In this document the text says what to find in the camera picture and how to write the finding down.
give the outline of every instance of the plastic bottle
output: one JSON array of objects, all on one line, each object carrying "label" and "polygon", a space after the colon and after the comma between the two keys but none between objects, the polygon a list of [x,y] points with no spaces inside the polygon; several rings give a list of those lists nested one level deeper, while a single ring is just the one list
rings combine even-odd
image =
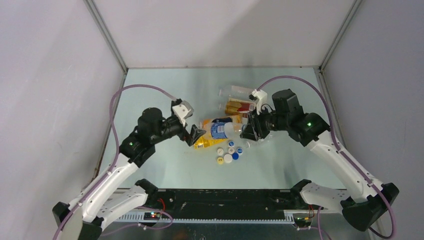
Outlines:
[{"label": "plastic bottle", "polygon": [[261,145],[269,142],[271,139],[272,139],[272,135],[268,135],[268,136],[266,136],[265,139],[260,139],[258,141],[243,139],[244,141],[243,141],[242,145],[246,149],[255,148],[257,146],[261,146]]},{"label": "plastic bottle", "polygon": [[239,139],[243,126],[241,123],[234,122],[211,122],[203,126],[206,130],[203,137],[206,140]]},{"label": "plastic bottle", "polygon": [[243,87],[243,86],[236,86],[236,85],[228,85],[225,87],[219,88],[219,96],[225,97],[226,101],[228,98],[234,98],[239,99],[243,101],[251,101],[249,99],[249,95],[252,94],[253,89]]}]

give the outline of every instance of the white bottle cap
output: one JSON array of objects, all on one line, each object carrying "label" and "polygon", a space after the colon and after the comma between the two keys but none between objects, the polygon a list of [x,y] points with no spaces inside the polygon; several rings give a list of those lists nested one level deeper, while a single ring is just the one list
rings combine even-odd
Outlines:
[{"label": "white bottle cap", "polygon": [[224,149],[218,148],[218,150],[216,150],[216,153],[218,153],[218,156],[222,156],[224,155]]},{"label": "white bottle cap", "polygon": [[226,164],[229,164],[229,163],[231,163],[233,161],[233,156],[231,156],[231,154],[225,154],[225,156],[224,156],[224,162],[226,163]]}]

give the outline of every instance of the white enclosure panel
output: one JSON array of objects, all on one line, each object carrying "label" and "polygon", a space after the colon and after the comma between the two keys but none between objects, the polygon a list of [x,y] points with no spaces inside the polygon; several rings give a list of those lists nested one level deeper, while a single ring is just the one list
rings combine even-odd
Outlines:
[{"label": "white enclosure panel", "polygon": [[[125,85],[151,84],[163,88],[177,98],[188,101],[194,114],[188,125],[203,119],[224,116],[218,109],[219,86],[237,85],[257,88],[266,80],[280,75],[304,78],[318,87],[313,68],[180,68],[130,69]],[[327,120],[326,111],[318,95],[306,84],[293,79],[278,79],[263,90],[271,95],[291,89],[307,113],[315,112]],[[161,109],[165,118],[171,115],[171,100],[148,88],[132,88],[123,92],[115,115],[120,143],[137,125],[137,119],[146,108]],[[217,148],[227,151],[227,142],[205,149],[188,147],[173,137],[155,146],[156,153],[121,186],[131,188],[137,180],[147,179],[159,188],[186,189],[290,189],[302,179],[310,179],[330,188],[344,188],[330,168],[315,154],[287,132],[272,132],[274,138],[261,146],[245,149],[239,160],[217,164]],[[233,139],[240,146],[240,139]],[[116,152],[115,139],[110,134],[100,170],[105,169]]]},{"label": "white enclosure panel", "polygon": [[91,180],[123,73],[82,0],[0,2],[0,239],[48,240]]},{"label": "white enclosure panel", "polygon": [[347,148],[400,190],[395,239],[423,239],[424,1],[364,1],[324,75]]},{"label": "white enclosure panel", "polygon": [[353,0],[96,0],[130,68],[317,66]]}]

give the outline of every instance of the light blue table surface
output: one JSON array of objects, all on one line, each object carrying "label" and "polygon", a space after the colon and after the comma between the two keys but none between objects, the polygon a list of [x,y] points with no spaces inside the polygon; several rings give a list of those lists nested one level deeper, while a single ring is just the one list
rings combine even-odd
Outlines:
[{"label": "light blue table surface", "polygon": [[[188,101],[194,108],[194,115],[187,121],[190,131],[192,124],[198,125],[203,119],[223,115],[218,108],[223,101],[218,95],[220,87],[237,85],[255,89],[280,75],[297,76],[319,87],[314,69],[308,67],[130,69],[124,85],[154,85]],[[306,113],[315,112],[328,122],[317,94],[306,84],[293,79],[278,79],[263,88],[268,93],[271,106],[272,94],[283,89],[291,89],[297,94]],[[114,118],[119,141],[134,129],[144,109],[159,108],[167,118],[171,115],[170,105],[168,97],[153,89],[124,91]],[[238,160],[223,165],[217,164],[216,150],[218,147],[226,150],[226,142],[196,150],[175,136],[157,144],[156,153],[120,187],[130,188],[137,180],[145,178],[159,188],[290,189],[302,179],[325,187],[345,188],[321,159],[293,141],[286,132],[272,134],[274,136],[269,142],[245,148]],[[240,139],[233,140],[236,146],[243,143]],[[100,171],[112,161],[114,154],[115,141],[111,132]]]}]

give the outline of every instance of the metal frame edge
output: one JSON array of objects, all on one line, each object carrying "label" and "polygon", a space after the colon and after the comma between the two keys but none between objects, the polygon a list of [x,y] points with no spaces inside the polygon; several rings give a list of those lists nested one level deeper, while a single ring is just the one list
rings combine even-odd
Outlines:
[{"label": "metal frame edge", "polygon": [[240,65],[240,66],[146,66],[146,67],[130,67],[129,69],[134,70],[146,70],[146,69],[237,69],[237,68],[318,68],[318,65]]},{"label": "metal frame edge", "polygon": [[[124,73],[122,75],[121,83],[119,84],[118,89],[121,89],[121,88],[124,87],[126,78],[127,78],[127,73]],[[122,95],[122,93],[118,96],[118,98],[115,101],[115,105],[113,106],[113,117],[115,117],[115,114],[117,113],[118,104],[119,104],[119,101],[121,99],[121,95]],[[96,164],[95,169],[94,169],[94,174],[93,174],[93,177],[92,177],[90,182],[92,182],[99,175],[100,167],[102,165],[103,156],[104,156],[105,150],[106,150],[106,144],[108,143],[108,139],[109,139],[109,135],[111,134],[111,130],[112,130],[111,122],[109,121],[109,123],[107,124],[107,131],[106,131],[106,134],[104,136],[102,147],[101,147],[101,154],[98,157],[97,164]]]},{"label": "metal frame edge", "polygon": [[346,142],[342,134],[342,129],[340,127],[339,118],[337,117],[336,108],[335,108],[335,105],[333,104],[324,75],[319,68],[314,68],[314,70],[315,70],[316,79],[318,81],[319,89],[321,90],[322,95],[324,95],[325,101],[328,103],[328,106],[330,108],[329,110],[330,110],[331,116],[329,117],[331,117],[331,119],[333,120],[335,134],[337,135],[340,142],[344,146],[346,146]]},{"label": "metal frame edge", "polygon": [[352,6],[349,9],[349,12],[347,13],[346,17],[343,20],[343,23],[341,24],[340,28],[338,29],[337,34],[334,37],[334,40],[332,41],[330,48],[327,50],[327,53],[324,56],[324,59],[321,62],[320,69],[323,71],[331,57],[333,56],[334,51],[336,50],[337,46],[340,43],[340,40],[343,38],[343,36],[346,33],[346,30],[348,29],[349,25],[351,24],[353,18],[356,16],[359,7],[364,2],[364,0],[354,0]]},{"label": "metal frame edge", "polygon": [[97,8],[97,5],[94,0],[84,0],[85,5],[87,6],[88,11],[90,12],[91,16],[93,17],[93,20],[95,21],[95,24],[97,25],[98,29],[100,30],[101,35],[104,37],[104,40],[106,41],[107,45],[109,46],[110,50],[112,51],[113,56],[115,57],[116,61],[118,62],[119,66],[123,70],[124,74],[128,72],[128,66],[125,64],[124,58],[121,55],[121,52],[119,51],[111,32],[109,31],[108,27],[106,26],[105,21],[102,18],[102,15],[99,12],[99,9]]}]

